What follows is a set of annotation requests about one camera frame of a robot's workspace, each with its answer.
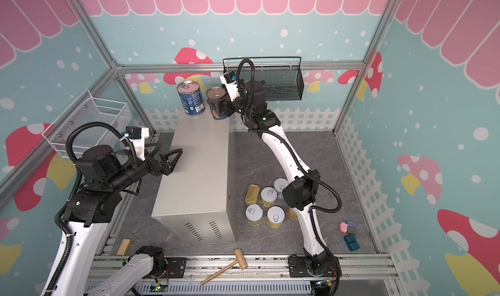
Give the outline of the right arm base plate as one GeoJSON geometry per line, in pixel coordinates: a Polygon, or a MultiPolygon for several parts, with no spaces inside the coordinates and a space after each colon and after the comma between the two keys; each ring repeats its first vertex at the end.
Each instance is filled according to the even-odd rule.
{"type": "Polygon", "coordinates": [[[327,266],[321,268],[319,272],[314,272],[311,267],[312,263],[306,260],[305,256],[292,254],[288,257],[289,276],[292,278],[333,278],[335,279],[338,274],[342,276],[342,271],[339,265],[339,259],[333,258],[327,266]]]}

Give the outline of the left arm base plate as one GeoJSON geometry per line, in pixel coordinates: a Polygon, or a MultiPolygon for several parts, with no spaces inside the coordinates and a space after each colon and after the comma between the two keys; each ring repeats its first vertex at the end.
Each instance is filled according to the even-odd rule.
{"type": "Polygon", "coordinates": [[[188,260],[187,258],[166,257],[165,270],[161,274],[161,276],[158,277],[158,279],[159,280],[183,279],[186,270],[187,260],[188,260]]]}

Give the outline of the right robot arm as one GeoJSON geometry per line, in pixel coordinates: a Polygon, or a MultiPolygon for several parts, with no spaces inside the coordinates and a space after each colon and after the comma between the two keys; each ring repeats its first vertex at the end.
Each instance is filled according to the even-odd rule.
{"type": "Polygon", "coordinates": [[[339,261],[322,237],[316,214],[339,212],[341,197],[292,147],[277,115],[268,108],[264,82],[257,81],[255,73],[253,61],[242,59],[235,71],[221,75],[226,94],[211,101],[210,106],[219,116],[239,114],[247,130],[257,134],[271,149],[288,181],[283,198],[298,218],[307,269],[314,276],[332,269],[340,277],[339,261]]]}

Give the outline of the blue soup can pink lid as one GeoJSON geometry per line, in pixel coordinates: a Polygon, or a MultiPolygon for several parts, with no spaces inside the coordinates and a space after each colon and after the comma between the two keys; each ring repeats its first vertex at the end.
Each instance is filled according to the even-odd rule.
{"type": "Polygon", "coordinates": [[[199,116],[204,112],[204,101],[199,84],[195,81],[184,81],[177,86],[184,112],[189,116],[199,116]]]}

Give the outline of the dark blue chopped tomato can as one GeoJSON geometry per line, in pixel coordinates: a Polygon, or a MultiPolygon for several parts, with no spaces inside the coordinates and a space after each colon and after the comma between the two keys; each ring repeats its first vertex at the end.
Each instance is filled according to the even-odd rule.
{"type": "Polygon", "coordinates": [[[207,90],[207,104],[210,113],[215,120],[225,120],[227,115],[223,106],[226,104],[227,91],[222,87],[214,87],[207,90]]]}

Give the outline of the peach fruit can plastic lid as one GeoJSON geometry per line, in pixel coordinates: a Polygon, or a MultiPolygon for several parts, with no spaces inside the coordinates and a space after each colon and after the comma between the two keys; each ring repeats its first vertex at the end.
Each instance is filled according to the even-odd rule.
{"type": "Polygon", "coordinates": [[[293,208],[289,207],[287,213],[288,213],[288,216],[291,219],[298,220],[298,215],[295,213],[295,211],[293,210],[293,208]]]}

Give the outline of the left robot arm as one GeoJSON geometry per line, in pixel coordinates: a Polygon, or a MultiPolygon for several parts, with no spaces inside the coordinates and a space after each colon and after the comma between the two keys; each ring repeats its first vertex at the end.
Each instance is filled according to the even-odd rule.
{"type": "Polygon", "coordinates": [[[142,278],[158,278],[167,271],[163,249],[143,246],[104,283],[89,292],[85,290],[98,246],[122,202],[122,193],[137,195],[129,187],[140,185],[147,175],[168,176],[182,156],[178,148],[156,159],[161,144],[148,144],[147,137],[147,128],[127,127],[120,133],[101,121],[83,124],[69,134],[65,149],[76,167],[76,179],[67,201],[54,217],[62,237],[43,295],[125,295],[142,278]],[[104,144],[77,157],[74,141],[84,131],[97,127],[114,134],[125,149],[115,151],[104,144]]]}

